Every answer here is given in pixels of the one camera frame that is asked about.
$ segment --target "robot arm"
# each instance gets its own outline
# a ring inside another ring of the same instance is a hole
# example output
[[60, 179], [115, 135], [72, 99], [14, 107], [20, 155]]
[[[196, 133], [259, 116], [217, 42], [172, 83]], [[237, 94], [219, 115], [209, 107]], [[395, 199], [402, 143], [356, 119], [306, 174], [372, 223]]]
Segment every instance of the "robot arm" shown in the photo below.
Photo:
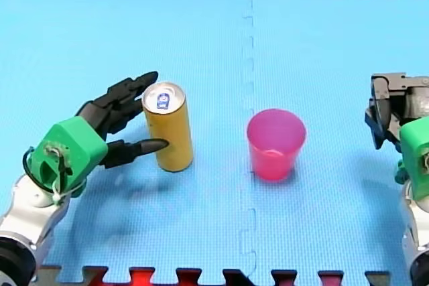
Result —
[[96, 166], [131, 163], [168, 146], [163, 139], [105, 142], [107, 134], [124, 129], [142, 112], [136, 97], [157, 78], [157, 72], [150, 72], [111, 86], [83, 104], [75, 117], [56, 123], [24, 154], [25, 173], [13, 187], [9, 210], [0, 217], [0, 286], [29, 285], [52, 245], [55, 226]]
[[429, 285], [429, 78], [375, 74], [365, 111], [376, 149], [387, 139], [402, 154], [402, 248], [413, 286]]
[[404, 73], [374, 74], [365, 122], [378, 150], [385, 140], [401, 152], [400, 127], [429, 115], [429, 78]]

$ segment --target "black cable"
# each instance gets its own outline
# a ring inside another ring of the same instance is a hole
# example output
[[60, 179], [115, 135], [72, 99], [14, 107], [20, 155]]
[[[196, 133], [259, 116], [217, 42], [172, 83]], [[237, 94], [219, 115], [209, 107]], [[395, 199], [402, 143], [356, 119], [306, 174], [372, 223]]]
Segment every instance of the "black cable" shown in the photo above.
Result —
[[66, 172], [67, 168], [64, 162], [64, 156], [60, 153], [60, 156], [58, 158], [58, 173], [60, 174], [60, 189], [58, 192], [59, 194], [62, 194], [66, 189]]
[[32, 174], [32, 172], [29, 170], [29, 167], [28, 167], [28, 155], [30, 154], [30, 153], [33, 153], [34, 152], [34, 148], [33, 147], [30, 147], [25, 153], [24, 153], [24, 155], [23, 155], [23, 157], [22, 157], [22, 166], [23, 166], [23, 168], [24, 168], [24, 172], [25, 172], [25, 174], [27, 175], [27, 177], [29, 177], [33, 182], [34, 182], [34, 184], [35, 185], [37, 185], [37, 187], [39, 187], [40, 189], [42, 189], [42, 190], [45, 190], [45, 191], [47, 191], [47, 192], [49, 192], [50, 194], [53, 194], [54, 192], [52, 191], [52, 189], [49, 189], [49, 188], [47, 188], [47, 187], [45, 187], [45, 186], [43, 186], [35, 177], [34, 177], [34, 175]]

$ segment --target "pink cup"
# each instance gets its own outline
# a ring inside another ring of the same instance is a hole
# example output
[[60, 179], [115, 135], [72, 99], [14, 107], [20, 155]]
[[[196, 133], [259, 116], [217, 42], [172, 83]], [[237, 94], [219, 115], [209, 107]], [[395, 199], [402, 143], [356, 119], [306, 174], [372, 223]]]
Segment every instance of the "pink cup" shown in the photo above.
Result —
[[253, 171], [264, 180], [286, 178], [306, 140], [306, 128], [293, 113], [269, 109], [257, 113], [247, 126]]

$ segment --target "blue foam mat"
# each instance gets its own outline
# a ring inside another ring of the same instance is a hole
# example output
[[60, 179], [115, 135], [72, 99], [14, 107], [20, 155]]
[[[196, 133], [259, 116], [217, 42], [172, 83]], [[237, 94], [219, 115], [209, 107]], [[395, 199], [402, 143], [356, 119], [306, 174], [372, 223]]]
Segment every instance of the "blue foam mat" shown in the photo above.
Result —
[[[60, 280], [86, 265], [200, 268], [199, 283], [241, 269], [272, 285], [295, 269], [297, 285], [341, 270], [408, 284], [393, 181], [398, 155], [374, 151], [363, 122], [374, 72], [424, 74], [428, 0], [0, 0], [0, 140], [7, 147], [0, 211], [22, 172], [21, 154], [50, 125], [128, 76], [150, 70], [188, 95], [195, 148], [180, 174], [153, 155], [96, 170], [56, 229], [46, 260]], [[267, 186], [249, 171], [245, 126], [268, 107], [300, 115], [308, 139], [293, 178]], [[147, 137], [144, 117], [109, 139]]]

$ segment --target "aluminum can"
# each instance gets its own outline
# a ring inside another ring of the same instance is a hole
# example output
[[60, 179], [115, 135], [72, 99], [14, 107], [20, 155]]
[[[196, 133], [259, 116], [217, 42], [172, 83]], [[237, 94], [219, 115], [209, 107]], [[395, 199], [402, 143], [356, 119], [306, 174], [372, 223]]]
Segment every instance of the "aluminum can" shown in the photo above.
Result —
[[170, 172], [186, 169], [194, 152], [184, 91], [171, 82], [159, 82], [146, 88], [141, 100], [151, 137], [169, 142], [156, 152], [158, 165]]

